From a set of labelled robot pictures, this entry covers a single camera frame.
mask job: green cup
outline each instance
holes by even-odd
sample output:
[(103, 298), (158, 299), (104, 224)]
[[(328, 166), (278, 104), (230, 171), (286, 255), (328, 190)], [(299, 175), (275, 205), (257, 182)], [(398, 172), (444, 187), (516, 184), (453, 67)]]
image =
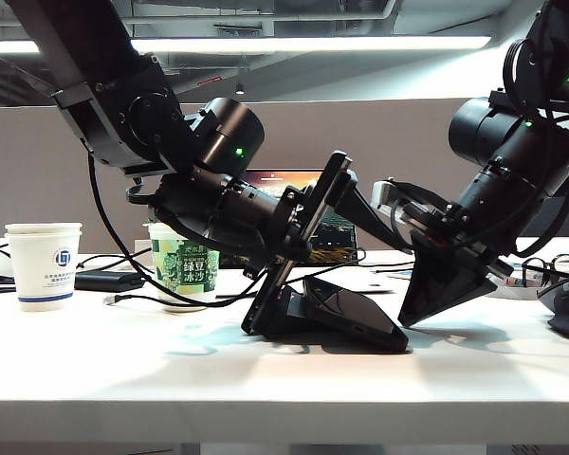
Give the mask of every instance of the green cup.
[[(180, 236), (162, 223), (148, 225), (152, 240), (152, 256), (156, 280), (177, 294), (194, 300), (214, 301), (215, 281), (219, 269), (219, 251)], [(178, 301), (162, 292), (160, 297)], [(203, 307), (178, 308), (165, 305), (169, 311), (194, 311)]]

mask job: paper cup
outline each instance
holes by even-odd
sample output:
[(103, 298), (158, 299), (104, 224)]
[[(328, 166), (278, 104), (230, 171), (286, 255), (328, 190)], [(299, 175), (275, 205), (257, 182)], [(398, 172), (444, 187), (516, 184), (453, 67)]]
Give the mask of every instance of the paper cup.
[(5, 234), (22, 310), (54, 310), (72, 296), (80, 235), (79, 230)]
[[(194, 300), (214, 301), (219, 251), (180, 236), (162, 223), (147, 225), (152, 240), (156, 280), (177, 294)], [(184, 303), (158, 291), (164, 300)], [(166, 311), (198, 311), (204, 307), (163, 305)]]
[(16, 223), (6, 225), (9, 234), (63, 234), (66, 232), (78, 232), (82, 223)]

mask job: laptop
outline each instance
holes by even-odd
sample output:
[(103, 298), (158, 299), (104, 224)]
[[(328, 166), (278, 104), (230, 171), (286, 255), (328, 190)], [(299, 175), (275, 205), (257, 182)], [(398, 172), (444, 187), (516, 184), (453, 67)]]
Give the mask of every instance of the laptop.
[[(321, 172), (320, 169), (253, 169), (247, 170), (242, 179), (278, 199), (289, 185), (298, 189), (308, 185), (315, 186)], [(313, 246), (312, 254), (305, 262), (298, 265), (337, 265), (358, 258), (356, 227), (330, 208), (322, 217), (310, 242)], [(219, 267), (244, 268), (247, 262), (248, 258), (222, 253)]]

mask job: gray partition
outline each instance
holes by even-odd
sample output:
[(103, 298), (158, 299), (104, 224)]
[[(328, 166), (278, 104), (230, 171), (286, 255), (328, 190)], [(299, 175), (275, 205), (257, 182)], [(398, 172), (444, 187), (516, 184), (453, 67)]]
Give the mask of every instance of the gray partition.
[[(372, 184), (394, 176), (455, 197), (477, 171), (449, 148), (450, 118), (464, 100), (375, 100), (252, 104), (266, 141), (254, 167), (322, 167), (335, 149), (347, 152), (370, 197)], [(184, 106), (186, 113), (197, 107)], [(110, 217), (131, 246), (145, 238), (147, 212), (124, 200), (130, 181), (100, 166)], [(156, 183), (150, 179), (150, 188)], [(115, 251), (89, 189), (83, 146), (55, 107), (0, 108), (0, 236), (11, 222), (81, 221), (81, 251)], [(368, 248), (383, 244), (364, 233)]]

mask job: fluorescent light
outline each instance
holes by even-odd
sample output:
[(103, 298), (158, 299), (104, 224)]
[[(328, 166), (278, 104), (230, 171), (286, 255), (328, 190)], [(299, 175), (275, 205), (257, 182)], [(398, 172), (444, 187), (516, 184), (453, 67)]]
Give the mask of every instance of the fluorescent light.
[(0, 41), (0, 54), (33, 54), (38, 52), (38, 46), (33, 41)]
[[(337, 38), (178, 38), (132, 40), (145, 52), (198, 54), (269, 54), (274, 52), (337, 52), (350, 50), (478, 49), (490, 36), (358, 36)], [(2, 53), (38, 52), (32, 41), (0, 41)]]

